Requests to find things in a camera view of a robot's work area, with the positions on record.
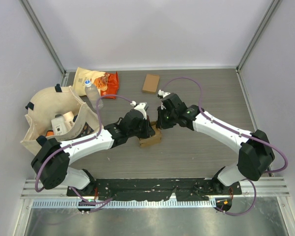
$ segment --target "clear bottle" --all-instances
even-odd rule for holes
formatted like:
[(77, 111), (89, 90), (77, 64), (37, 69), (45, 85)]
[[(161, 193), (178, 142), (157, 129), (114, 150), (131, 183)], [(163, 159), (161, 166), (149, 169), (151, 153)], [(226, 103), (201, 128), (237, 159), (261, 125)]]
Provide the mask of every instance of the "clear bottle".
[[(87, 94), (87, 97), (89, 101), (92, 104), (92, 107), (96, 110), (96, 102), (98, 98), (100, 98), (100, 94), (97, 90), (97, 87), (91, 83), (90, 80), (85, 81), (85, 93)], [(99, 100), (98, 102), (98, 109), (102, 109), (104, 106), (103, 101)]]

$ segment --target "snack bag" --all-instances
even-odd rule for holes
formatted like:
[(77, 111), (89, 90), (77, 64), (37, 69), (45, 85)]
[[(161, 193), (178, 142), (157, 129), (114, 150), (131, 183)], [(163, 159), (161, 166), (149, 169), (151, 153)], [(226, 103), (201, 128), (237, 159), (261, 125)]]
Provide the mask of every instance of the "snack bag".
[(85, 80), (90, 80), (98, 89), (101, 96), (117, 94), (119, 89), (118, 73), (112, 74), (101, 71), (91, 71), (78, 67), (73, 82), (73, 89), (79, 96), (85, 96)]

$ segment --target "canvas bag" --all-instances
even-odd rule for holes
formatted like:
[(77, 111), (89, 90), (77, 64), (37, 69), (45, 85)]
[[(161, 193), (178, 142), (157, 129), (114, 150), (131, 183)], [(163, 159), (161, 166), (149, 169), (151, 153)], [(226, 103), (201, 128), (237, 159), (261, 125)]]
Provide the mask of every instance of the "canvas bag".
[[(21, 144), (36, 155), (47, 139), (56, 138), (58, 142), (79, 138), (99, 130), (97, 114), (74, 92), (72, 86), (45, 88), (39, 91), (26, 106), (25, 115), (29, 129)], [(52, 129), (51, 120), (57, 114), (72, 111), (74, 125), (63, 135), (45, 137)]]

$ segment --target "brown box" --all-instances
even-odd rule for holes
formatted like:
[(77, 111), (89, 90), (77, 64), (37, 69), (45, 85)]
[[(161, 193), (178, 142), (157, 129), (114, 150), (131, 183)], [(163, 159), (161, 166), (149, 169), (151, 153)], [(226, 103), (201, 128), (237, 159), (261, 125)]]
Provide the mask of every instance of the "brown box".
[(156, 128), (156, 122), (151, 122), (152, 128), (155, 131), (155, 135), (147, 139), (139, 139), (140, 147), (145, 148), (154, 144), (159, 144), (162, 141), (161, 130)]
[(159, 75), (147, 74), (142, 88), (142, 92), (156, 93), (159, 82)]

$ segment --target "wall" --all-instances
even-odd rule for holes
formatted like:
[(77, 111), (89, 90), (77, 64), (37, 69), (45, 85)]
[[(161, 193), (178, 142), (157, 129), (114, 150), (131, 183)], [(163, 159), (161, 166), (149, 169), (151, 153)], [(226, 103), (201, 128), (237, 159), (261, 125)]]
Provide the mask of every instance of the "wall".
[(0, 1), (0, 236), (12, 235), (30, 154), (20, 141), (28, 124), (24, 106), (60, 73), (17, 0)]
[(242, 75), (258, 127), (289, 159), (282, 175), (295, 203), (295, 0), (282, 1)]
[(30, 0), (66, 69), (238, 65), (271, 0)]

